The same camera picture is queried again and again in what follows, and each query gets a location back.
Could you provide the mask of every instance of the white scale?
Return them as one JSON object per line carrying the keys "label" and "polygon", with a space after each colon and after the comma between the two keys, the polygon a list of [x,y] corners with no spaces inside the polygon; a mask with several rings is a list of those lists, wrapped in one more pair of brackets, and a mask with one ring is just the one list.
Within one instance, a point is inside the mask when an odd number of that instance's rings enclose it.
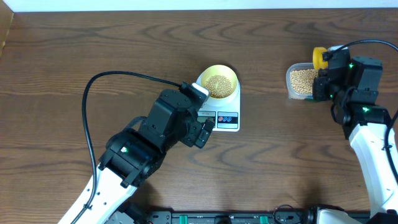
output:
{"label": "white scale", "polygon": [[[203,73],[197,80],[197,84],[199,85],[202,75]],[[206,119],[213,118],[215,121],[213,131],[239,131],[241,127],[241,85],[239,80],[237,81],[236,88],[236,96],[228,99],[227,102],[223,103],[221,106],[212,105],[211,101],[214,101],[214,99],[209,98],[198,112],[198,121],[205,122]]]}

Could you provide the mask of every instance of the clear plastic container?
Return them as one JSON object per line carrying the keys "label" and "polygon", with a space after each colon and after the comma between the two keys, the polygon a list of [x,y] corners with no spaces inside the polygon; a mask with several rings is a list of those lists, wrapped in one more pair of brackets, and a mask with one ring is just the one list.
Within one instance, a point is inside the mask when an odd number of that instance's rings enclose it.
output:
{"label": "clear plastic container", "polygon": [[305,93],[297,93],[293,90],[292,83],[290,82],[290,73],[291,71],[298,71],[298,70],[306,70],[306,69],[314,69],[313,63],[297,63],[287,70],[286,72],[286,84],[287,84],[287,91],[289,92],[289,99],[296,99],[296,100],[312,100],[312,94],[305,94]]}

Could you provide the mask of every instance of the wooden surface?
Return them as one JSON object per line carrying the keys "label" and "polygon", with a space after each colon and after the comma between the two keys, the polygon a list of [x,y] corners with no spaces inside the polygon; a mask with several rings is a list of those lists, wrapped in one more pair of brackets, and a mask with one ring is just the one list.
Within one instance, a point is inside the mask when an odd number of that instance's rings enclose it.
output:
{"label": "wooden surface", "polygon": [[[310,62],[317,46],[398,44],[397,28],[397,9],[16,14],[0,60],[1,222],[57,222],[80,195],[91,176],[81,96],[93,75],[129,70],[192,82],[218,63],[238,71],[241,130],[213,133],[204,149],[177,144],[133,201],[175,210],[367,210],[358,160],[331,103],[289,100],[285,73]],[[378,103],[395,112],[398,54],[382,45],[351,53],[383,60]],[[172,87],[124,76],[93,85],[97,158],[164,88]]]}
{"label": "wooden surface", "polygon": [[0,0],[0,57],[4,46],[6,45],[7,35],[11,26],[14,13],[8,6]]}

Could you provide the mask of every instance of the plastic container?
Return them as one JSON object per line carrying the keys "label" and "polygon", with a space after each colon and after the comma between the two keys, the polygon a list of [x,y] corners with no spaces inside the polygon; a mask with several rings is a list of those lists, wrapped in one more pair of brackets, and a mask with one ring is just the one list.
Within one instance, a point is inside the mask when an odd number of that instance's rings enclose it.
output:
{"label": "plastic container", "polygon": [[286,72],[286,85],[287,91],[289,92],[289,99],[296,99],[296,100],[312,100],[312,94],[305,94],[305,93],[297,93],[293,90],[292,83],[290,82],[290,73],[291,71],[298,71],[298,70],[306,70],[306,69],[314,69],[313,63],[297,63],[287,70]]}
{"label": "plastic container", "polygon": [[205,104],[211,105],[211,106],[216,106],[216,107],[225,106],[228,103],[231,103],[238,95],[238,92],[240,89],[240,84],[239,84],[238,78],[237,78],[235,72],[232,69],[230,69],[229,67],[227,67],[225,65],[213,65],[211,67],[208,67],[199,76],[199,78],[197,80],[197,84],[204,87],[207,80],[214,75],[222,75],[222,76],[226,77],[227,79],[229,79],[232,83],[233,92],[225,98],[209,97],[209,99],[206,101]]}

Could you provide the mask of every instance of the yellow object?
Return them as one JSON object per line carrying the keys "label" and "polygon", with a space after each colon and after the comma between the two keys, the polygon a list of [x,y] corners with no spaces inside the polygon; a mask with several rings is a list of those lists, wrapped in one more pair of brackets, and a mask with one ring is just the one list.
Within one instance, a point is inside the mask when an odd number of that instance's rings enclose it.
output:
{"label": "yellow object", "polygon": [[328,67],[328,62],[323,61],[322,53],[326,52],[327,49],[324,47],[315,47],[312,53],[313,67],[316,70],[325,69]]}
{"label": "yellow object", "polygon": [[222,75],[226,77],[232,83],[232,91],[231,94],[235,91],[238,85],[238,78],[235,72],[225,65],[213,65],[208,67],[201,76],[200,85],[206,86],[206,82],[209,80],[210,77],[215,75]]}

